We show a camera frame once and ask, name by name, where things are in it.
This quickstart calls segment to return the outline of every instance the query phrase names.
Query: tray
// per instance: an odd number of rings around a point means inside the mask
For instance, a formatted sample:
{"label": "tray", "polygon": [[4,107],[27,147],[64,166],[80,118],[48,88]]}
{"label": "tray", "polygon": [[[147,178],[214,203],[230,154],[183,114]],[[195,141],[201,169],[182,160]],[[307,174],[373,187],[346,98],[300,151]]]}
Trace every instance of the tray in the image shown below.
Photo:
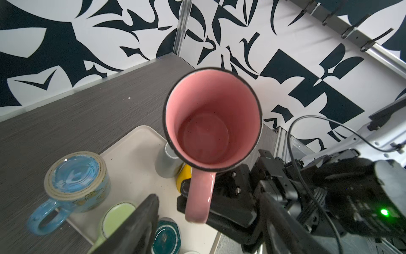
{"label": "tray", "polygon": [[113,205],[129,201],[140,204],[149,194],[159,197],[159,217],[172,218],[181,233],[181,253],[197,251],[208,254],[217,231],[206,224],[191,224],[176,210],[176,178],[165,179],[155,171],[155,158],[166,140],[149,126],[139,126],[104,151],[111,180],[111,191],[97,208],[73,213],[68,222],[91,244],[97,239],[97,228],[104,213]]}

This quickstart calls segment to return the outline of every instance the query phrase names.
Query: gray cup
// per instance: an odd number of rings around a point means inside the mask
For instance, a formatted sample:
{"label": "gray cup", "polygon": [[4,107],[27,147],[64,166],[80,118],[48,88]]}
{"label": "gray cup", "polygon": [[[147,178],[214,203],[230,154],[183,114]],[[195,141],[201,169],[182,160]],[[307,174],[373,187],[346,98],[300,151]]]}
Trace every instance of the gray cup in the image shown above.
{"label": "gray cup", "polygon": [[183,162],[166,143],[155,161],[155,170],[163,178],[172,178],[178,175]]}

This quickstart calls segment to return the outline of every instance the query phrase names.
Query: black and white patterned wall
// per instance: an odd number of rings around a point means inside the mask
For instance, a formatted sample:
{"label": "black and white patterned wall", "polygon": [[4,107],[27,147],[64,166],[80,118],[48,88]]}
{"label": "black and white patterned wall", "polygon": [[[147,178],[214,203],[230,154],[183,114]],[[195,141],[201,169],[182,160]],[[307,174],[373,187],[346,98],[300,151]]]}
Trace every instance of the black and white patterned wall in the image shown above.
{"label": "black and white patterned wall", "polygon": [[[321,1],[335,9],[337,1]],[[193,67],[217,66],[242,76],[257,93],[263,119],[288,129],[302,115],[325,116],[359,129],[400,98],[406,81],[289,1],[194,0],[180,56]],[[338,15],[406,59],[406,0],[350,0]],[[293,135],[317,152],[350,135],[304,119]]]}
{"label": "black and white patterned wall", "polygon": [[0,0],[0,116],[173,50],[179,0]]}

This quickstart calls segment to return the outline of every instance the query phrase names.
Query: pink mug handle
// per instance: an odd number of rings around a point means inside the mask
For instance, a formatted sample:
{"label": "pink mug handle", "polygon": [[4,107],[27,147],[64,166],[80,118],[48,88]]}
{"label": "pink mug handle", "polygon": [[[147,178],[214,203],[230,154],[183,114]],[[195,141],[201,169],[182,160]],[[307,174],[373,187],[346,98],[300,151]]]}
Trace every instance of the pink mug handle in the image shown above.
{"label": "pink mug handle", "polygon": [[206,172],[192,168],[192,179],[190,180],[185,211],[185,219],[187,221],[206,223],[209,217],[215,179],[215,172]]}

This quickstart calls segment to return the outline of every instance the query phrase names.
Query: green light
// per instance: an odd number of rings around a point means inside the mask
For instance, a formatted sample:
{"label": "green light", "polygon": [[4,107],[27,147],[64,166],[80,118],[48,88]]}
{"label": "green light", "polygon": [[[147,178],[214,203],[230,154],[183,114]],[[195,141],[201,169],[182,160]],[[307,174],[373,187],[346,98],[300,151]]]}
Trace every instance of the green light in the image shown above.
{"label": "green light", "polygon": [[385,216],[389,216],[389,211],[386,209],[382,209],[381,210],[381,214],[385,215]]}

